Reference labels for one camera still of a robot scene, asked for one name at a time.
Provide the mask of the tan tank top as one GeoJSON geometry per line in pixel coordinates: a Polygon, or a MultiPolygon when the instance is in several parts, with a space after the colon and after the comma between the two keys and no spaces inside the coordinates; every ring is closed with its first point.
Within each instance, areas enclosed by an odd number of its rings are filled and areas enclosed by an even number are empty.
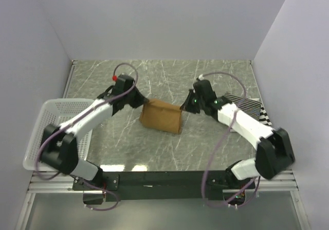
{"type": "Polygon", "coordinates": [[[182,110],[177,105],[150,99],[143,105],[139,121],[146,128],[180,134],[182,110]]]}

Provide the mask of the wide-striped black white tank top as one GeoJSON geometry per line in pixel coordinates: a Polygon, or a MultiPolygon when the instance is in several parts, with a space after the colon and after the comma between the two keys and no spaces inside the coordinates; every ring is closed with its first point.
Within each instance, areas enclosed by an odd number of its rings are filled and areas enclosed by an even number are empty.
{"type": "Polygon", "coordinates": [[[260,118],[259,118],[258,122],[264,124],[265,126],[271,126],[272,125],[271,120],[269,119],[269,116],[268,116],[263,104],[262,104],[260,118]]]}

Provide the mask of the thin-striped black white tank top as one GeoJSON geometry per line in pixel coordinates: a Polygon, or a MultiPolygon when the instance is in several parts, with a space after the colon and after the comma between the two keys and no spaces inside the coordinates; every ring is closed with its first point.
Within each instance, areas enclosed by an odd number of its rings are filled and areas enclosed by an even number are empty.
{"type": "Polygon", "coordinates": [[[240,104],[239,108],[255,120],[259,120],[262,104],[259,101],[253,99],[245,99],[243,100],[242,97],[238,97],[231,93],[226,92],[224,97],[231,100],[233,103],[240,104]]]}

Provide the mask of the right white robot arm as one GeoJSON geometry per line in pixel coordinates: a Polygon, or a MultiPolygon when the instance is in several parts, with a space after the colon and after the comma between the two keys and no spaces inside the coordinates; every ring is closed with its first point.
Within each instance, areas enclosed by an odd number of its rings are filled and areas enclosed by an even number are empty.
{"type": "Polygon", "coordinates": [[[227,97],[217,97],[209,80],[196,80],[180,108],[190,113],[204,111],[240,134],[256,150],[255,158],[237,161],[225,170],[226,184],[231,188],[238,188],[245,179],[253,177],[271,180],[295,163],[285,129],[266,126],[238,109],[227,97]]]}

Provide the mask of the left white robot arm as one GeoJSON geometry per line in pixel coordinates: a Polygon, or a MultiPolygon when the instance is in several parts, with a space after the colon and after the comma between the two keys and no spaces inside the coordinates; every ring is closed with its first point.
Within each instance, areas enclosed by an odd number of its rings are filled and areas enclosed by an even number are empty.
{"type": "Polygon", "coordinates": [[[114,78],[115,84],[100,94],[81,113],[58,126],[45,127],[38,162],[42,162],[59,173],[84,179],[92,190],[103,184],[103,170],[78,155],[78,144],[92,129],[111,118],[125,105],[138,108],[148,102],[136,87],[136,80],[126,74],[114,78]]]}

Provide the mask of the white plastic basket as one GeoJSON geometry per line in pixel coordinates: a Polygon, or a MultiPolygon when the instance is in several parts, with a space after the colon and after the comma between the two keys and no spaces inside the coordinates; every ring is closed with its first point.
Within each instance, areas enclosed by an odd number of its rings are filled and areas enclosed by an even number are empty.
{"type": "Polygon", "coordinates": [[[26,170],[35,169],[35,161],[41,146],[44,128],[53,124],[55,126],[66,122],[89,107],[94,100],[83,98],[52,99],[46,101],[39,112],[34,125],[27,150],[23,159],[23,167],[26,170]]]}

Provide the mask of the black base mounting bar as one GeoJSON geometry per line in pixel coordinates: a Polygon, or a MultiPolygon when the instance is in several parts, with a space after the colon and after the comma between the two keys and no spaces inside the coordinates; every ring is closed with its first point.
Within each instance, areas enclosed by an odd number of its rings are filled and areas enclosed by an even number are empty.
{"type": "Polygon", "coordinates": [[[72,188],[83,194],[83,203],[117,204],[125,200],[198,199],[222,201],[225,190],[254,189],[250,179],[237,180],[224,170],[208,172],[202,188],[203,171],[108,171],[97,182],[74,177],[72,188]]]}

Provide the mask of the aluminium frame rail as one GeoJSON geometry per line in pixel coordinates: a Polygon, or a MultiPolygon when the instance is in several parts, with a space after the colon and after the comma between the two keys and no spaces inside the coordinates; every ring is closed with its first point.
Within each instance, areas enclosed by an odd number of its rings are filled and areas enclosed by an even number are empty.
{"type": "MultiPolygon", "coordinates": [[[[27,191],[29,193],[79,193],[72,189],[74,179],[70,176],[58,175],[50,181],[40,179],[34,172],[27,191]]],[[[260,179],[259,191],[298,191],[298,185],[292,170],[282,172],[273,180],[260,179]]]]}

